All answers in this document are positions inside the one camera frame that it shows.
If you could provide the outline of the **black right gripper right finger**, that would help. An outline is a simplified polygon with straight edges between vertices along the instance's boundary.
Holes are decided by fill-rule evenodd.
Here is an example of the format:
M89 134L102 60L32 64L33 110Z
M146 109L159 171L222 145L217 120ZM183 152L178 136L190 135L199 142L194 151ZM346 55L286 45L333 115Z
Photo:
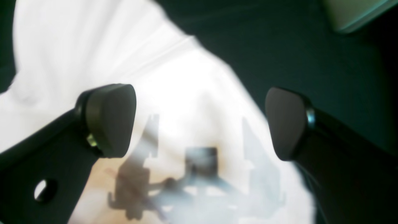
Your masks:
M299 93L270 88L265 112L277 157L306 173L326 223L397 223L395 156Z

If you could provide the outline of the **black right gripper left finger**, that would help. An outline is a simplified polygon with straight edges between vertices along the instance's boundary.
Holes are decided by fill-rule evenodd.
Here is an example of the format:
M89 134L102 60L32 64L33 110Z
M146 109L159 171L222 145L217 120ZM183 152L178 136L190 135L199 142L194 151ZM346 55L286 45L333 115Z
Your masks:
M1 153L1 223L66 224L95 162L127 153L136 105L132 85L84 91L74 109Z

